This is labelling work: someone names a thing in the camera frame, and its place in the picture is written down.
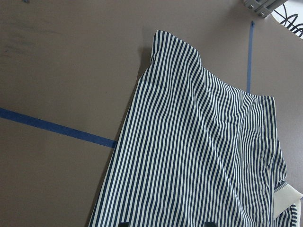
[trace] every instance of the small blue tape piece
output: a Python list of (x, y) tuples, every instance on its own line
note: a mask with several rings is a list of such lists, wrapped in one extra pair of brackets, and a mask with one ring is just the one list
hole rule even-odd
[(250, 93), (250, 81), (251, 81), (251, 57), (252, 57), (252, 38), (254, 34), (254, 25), (252, 21), (250, 24), (250, 40), (248, 44), (248, 62), (247, 62), (247, 81), (246, 81), (246, 92)]
[(27, 124), (30, 126), (34, 126), (40, 129), (56, 132), (62, 135), (74, 137), (80, 140), (85, 140), (92, 143), (97, 143), (99, 145), (103, 145), (109, 148), (115, 148), (116, 141), (106, 139), (100, 136), (96, 136), (87, 132), (79, 131), (76, 129), (71, 129), (59, 124), (47, 122), (44, 120), (40, 120), (34, 117), (26, 116), (20, 113), (16, 113), (13, 111), (9, 111), (6, 109), (0, 108), (0, 117), (5, 118), (11, 121), (19, 122), (22, 124)]

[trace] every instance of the striped shirt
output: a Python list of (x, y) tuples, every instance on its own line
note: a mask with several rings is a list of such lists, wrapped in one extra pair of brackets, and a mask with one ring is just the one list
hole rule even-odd
[(157, 31), (89, 226), (282, 226), (273, 196), (285, 177), (273, 97), (224, 83)]

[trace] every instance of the stripe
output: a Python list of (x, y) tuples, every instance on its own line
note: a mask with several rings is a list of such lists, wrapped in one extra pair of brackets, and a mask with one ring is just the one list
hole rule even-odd
[(224, 83), (157, 31), (89, 226), (272, 226), (285, 177), (273, 97)]
[(250, 39), (248, 44), (248, 62), (247, 62), (247, 81), (246, 81), (246, 92), (250, 93), (250, 81), (251, 81), (251, 59), (252, 59), (252, 38), (254, 34), (254, 25), (252, 21), (250, 24)]
[(0, 117), (14, 122), (34, 126), (36, 128), (56, 132), (62, 135), (74, 137), (92, 143), (97, 143), (109, 148), (115, 148), (116, 141), (96, 136), (87, 132), (79, 131), (59, 124), (47, 122), (38, 118), (30, 117), (24, 114), (16, 113), (10, 110), (0, 108)]

